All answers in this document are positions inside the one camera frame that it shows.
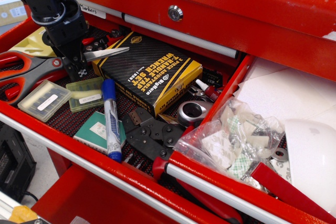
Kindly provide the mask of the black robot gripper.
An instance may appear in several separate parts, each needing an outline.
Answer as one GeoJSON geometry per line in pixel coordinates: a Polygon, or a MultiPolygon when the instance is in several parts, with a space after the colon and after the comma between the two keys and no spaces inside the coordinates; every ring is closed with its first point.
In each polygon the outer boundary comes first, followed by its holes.
{"type": "Polygon", "coordinates": [[[76,0],[21,0],[33,21],[46,29],[49,45],[62,58],[72,82],[88,74],[88,64],[82,53],[82,40],[88,32],[85,18],[76,0]]]}

